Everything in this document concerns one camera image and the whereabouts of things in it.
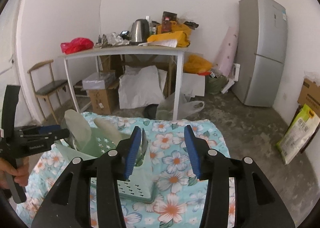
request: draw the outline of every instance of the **screw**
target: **screw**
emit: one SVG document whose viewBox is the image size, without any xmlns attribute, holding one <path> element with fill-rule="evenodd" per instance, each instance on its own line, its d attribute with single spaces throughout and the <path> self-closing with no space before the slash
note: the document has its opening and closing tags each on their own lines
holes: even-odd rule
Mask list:
<svg viewBox="0 0 320 228">
<path fill-rule="evenodd" d="M 208 150 L 208 154 L 211 156 L 216 156 L 218 152 L 216 150 Z"/>
<path fill-rule="evenodd" d="M 114 157 L 114 156 L 116 156 L 117 154 L 118 154 L 118 151 L 116 151 L 116 150 L 111 150 L 111 151 L 108 152 L 108 155 L 109 155 L 110 157 Z"/>
<path fill-rule="evenodd" d="M 74 158 L 72 162 L 73 164 L 79 164 L 81 162 L 81 158 Z"/>
<path fill-rule="evenodd" d="M 244 158 L 244 161 L 247 163 L 247 164 L 251 164 L 253 162 L 252 158 L 249 158 L 249 157 L 245 157 Z"/>
</svg>

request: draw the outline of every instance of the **black chair seat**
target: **black chair seat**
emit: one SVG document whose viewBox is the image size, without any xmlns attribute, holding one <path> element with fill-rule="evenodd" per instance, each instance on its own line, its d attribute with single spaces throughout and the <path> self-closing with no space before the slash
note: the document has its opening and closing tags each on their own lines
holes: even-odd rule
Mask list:
<svg viewBox="0 0 320 228">
<path fill-rule="evenodd" d="M 68 83 L 67 80 L 58 80 L 58 81 L 53 81 L 46 86 L 40 88 L 38 91 L 36 91 L 36 95 L 47 95 L 51 93 L 52 91 L 66 85 Z"/>
</svg>

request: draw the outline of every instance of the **door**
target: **door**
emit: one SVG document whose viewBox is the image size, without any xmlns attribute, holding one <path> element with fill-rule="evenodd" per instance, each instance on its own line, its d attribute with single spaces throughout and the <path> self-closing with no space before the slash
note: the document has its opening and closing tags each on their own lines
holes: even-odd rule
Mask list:
<svg viewBox="0 0 320 228">
<path fill-rule="evenodd" d="M 21 0 L 9 0 L 0 14 L 0 124 L 7 84 L 20 85 L 16 66 L 16 30 Z M 32 120 L 22 90 L 19 94 L 15 125 L 23 126 Z"/>
</svg>

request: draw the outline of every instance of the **stainless steel kettle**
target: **stainless steel kettle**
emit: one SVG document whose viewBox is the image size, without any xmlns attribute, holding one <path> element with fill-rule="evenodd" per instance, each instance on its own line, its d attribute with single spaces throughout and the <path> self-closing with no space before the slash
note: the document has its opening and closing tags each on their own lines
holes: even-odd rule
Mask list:
<svg viewBox="0 0 320 228">
<path fill-rule="evenodd" d="M 146 19 L 137 19 L 131 29 L 131 44 L 138 45 L 147 42 L 150 35 L 149 23 Z"/>
</svg>

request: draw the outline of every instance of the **white cloth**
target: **white cloth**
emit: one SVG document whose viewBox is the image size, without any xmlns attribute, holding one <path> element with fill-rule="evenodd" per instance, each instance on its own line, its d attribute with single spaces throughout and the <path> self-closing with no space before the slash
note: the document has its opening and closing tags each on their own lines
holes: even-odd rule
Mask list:
<svg viewBox="0 0 320 228">
<path fill-rule="evenodd" d="M 166 79 L 156 66 L 148 66 L 137 72 L 129 70 L 120 77 L 120 109 L 134 109 L 150 104 L 160 104 L 164 100 L 163 88 Z"/>
</svg>

